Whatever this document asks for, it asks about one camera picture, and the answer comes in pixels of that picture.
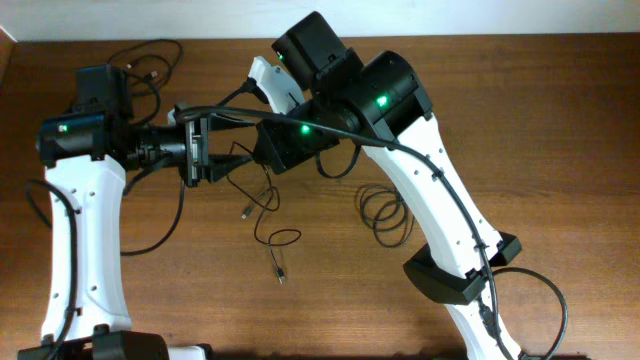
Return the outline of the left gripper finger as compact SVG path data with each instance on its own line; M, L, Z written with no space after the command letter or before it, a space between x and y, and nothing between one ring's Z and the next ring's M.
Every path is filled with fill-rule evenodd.
M238 128L254 127L255 123L249 120L233 118L227 115L212 113L206 116L207 131L224 131Z
M214 154L208 156L207 180L217 182L235 169L253 161L251 155Z

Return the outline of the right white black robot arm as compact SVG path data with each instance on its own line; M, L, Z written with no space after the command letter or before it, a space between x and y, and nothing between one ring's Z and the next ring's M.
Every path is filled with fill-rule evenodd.
M285 66L258 83L272 114L258 125L255 158L284 173L349 139L392 181L426 244L405 263L411 283L446 307L471 359L516 359L499 313L496 270L519 240L492 227L448 157L431 100L407 60L385 51L363 62L319 13L273 43Z

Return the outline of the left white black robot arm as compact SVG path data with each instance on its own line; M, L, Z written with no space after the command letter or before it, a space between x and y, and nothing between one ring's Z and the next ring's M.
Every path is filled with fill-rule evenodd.
M153 126L135 120L131 73L109 64L76 73L76 99L43 122L37 150L45 170L26 187L47 190L51 213L52 277L41 344L20 359L211 359L208 344L170 347L162 336L135 332L121 275L120 210L124 196L151 173L175 167L180 186L217 181L249 162L212 155L211 131L247 121L206 115L189 123Z

